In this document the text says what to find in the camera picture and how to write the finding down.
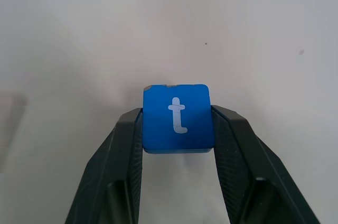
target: white background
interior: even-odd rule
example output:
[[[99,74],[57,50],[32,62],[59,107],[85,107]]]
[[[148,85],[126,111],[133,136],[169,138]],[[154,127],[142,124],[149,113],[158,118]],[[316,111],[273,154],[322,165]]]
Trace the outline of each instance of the white background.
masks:
[[[28,103],[0,222],[64,223],[87,161],[143,88],[204,83],[336,223],[337,37],[337,0],[0,0],[0,91]],[[212,152],[144,156],[140,224],[227,221]]]

